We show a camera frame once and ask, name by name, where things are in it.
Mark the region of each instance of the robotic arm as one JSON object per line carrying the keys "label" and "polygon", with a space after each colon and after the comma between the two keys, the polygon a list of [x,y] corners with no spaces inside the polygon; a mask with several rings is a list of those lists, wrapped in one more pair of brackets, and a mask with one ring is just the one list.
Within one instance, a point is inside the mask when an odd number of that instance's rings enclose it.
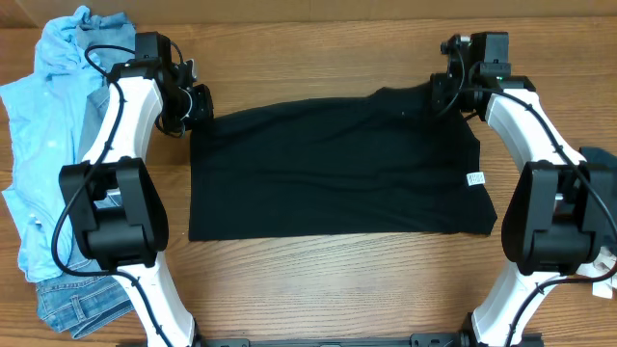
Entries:
{"label": "robotic arm", "polygon": [[[431,76],[432,107],[437,117],[445,117],[441,115],[452,108],[475,110],[506,144],[521,179],[501,232],[509,261],[487,300],[469,315],[460,333],[413,334],[407,343],[414,347],[503,346],[517,309],[537,283],[571,275],[581,263],[593,261],[607,230],[599,207],[555,152],[546,127],[603,200],[611,190],[612,175],[606,168],[585,165],[584,158],[559,136],[542,111],[531,82],[510,75],[507,33],[457,35],[442,44],[442,53],[449,57],[447,73]],[[139,279],[173,346],[217,346],[201,338],[193,316],[177,295],[165,262],[169,238],[165,209],[144,164],[153,123],[167,134],[182,135],[212,119],[209,90],[204,85],[193,86],[197,81],[193,61],[174,64],[169,39],[158,33],[138,34],[135,59],[116,64],[110,78],[118,82],[126,102],[112,149],[69,212],[80,251],[96,259],[103,270],[118,269]],[[92,168],[90,163],[102,152],[119,116],[120,94],[113,85],[110,94],[107,115],[84,163],[61,171],[65,201],[83,184]],[[537,111],[544,124],[528,112],[529,108]],[[110,198],[118,203],[116,207],[97,208],[98,200]],[[129,280],[116,278],[144,324],[148,346],[166,346],[136,288]],[[521,332],[545,295],[530,303],[516,327],[513,343],[544,345],[537,336],[522,336]],[[354,346],[340,341],[335,345]]]}

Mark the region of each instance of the wooden table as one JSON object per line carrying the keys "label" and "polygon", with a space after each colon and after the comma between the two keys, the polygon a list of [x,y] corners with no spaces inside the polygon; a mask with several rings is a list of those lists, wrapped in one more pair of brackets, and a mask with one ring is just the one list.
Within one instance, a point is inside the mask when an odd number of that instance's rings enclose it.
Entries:
{"label": "wooden table", "polygon": [[[510,32],[516,74],[537,86],[544,109],[573,146],[617,152],[617,18],[414,20],[142,26],[177,42],[200,66],[217,116],[280,101],[358,96],[409,87],[445,69],[439,45],[455,33]],[[32,71],[40,30],[0,31],[0,83]],[[167,209],[168,261],[180,297],[209,338],[254,340],[408,336],[459,328],[487,296],[505,257],[499,230],[518,173],[484,123],[470,125],[499,220],[488,238],[349,234],[188,243],[189,143],[153,132],[148,170]],[[11,183],[6,113],[0,117],[0,186]],[[134,313],[83,340],[55,334],[35,313],[17,269],[19,238],[0,208],[0,346],[114,346],[141,340]],[[529,324],[548,346],[608,346],[613,301],[587,285],[556,288]]]}

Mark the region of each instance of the blue jeans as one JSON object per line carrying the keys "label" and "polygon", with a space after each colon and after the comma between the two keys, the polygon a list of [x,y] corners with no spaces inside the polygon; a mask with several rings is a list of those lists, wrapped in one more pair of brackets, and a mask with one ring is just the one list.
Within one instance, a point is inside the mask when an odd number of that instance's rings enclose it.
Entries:
{"label": "blue jeans", "polygon": [[[86,259],[73,237],[68,267],[75,271],[100,271],[95,260]],[[128,296],[112,277],[76,278],[62,274],[37,283],[37,315],[51,329],[70,331],[81,338],[133,309]]]}

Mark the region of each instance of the dark garment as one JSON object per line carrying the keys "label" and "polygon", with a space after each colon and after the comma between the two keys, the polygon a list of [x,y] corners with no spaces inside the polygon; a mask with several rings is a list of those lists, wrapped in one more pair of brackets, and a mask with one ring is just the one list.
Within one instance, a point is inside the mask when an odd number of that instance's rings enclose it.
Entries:
{"label": "dark garment", "polygon": [[[610,209],[613,218],[617,218],[617,157],[610,154],[601,148],[583,147],[580,149],[580,154],[587,159],[587,162],[593,164],[603,164],[613,171],[613,190],[611,192],[611,200],[605,201]],[[607,246],[613,254],[617,251],[617,240],[611,229],[607,230],[604,236],[604,246]]]}
{"label": "dark garment", "polygon": [[489,234],[479,142],[429,86],[287,102],[215,119],[191,136],[189,239],[382,231]]}

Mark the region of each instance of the clothing label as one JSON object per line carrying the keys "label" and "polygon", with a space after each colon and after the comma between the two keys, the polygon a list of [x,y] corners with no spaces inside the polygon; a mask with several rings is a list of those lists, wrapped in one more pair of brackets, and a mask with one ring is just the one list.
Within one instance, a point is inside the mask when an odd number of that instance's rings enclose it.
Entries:
{"label": "clothing label", "polygon": [[476,185],[476,184],[484,184],[486,180],[484,180],[484,173],[468,173],[467,174],[467,184],[468,186]]}

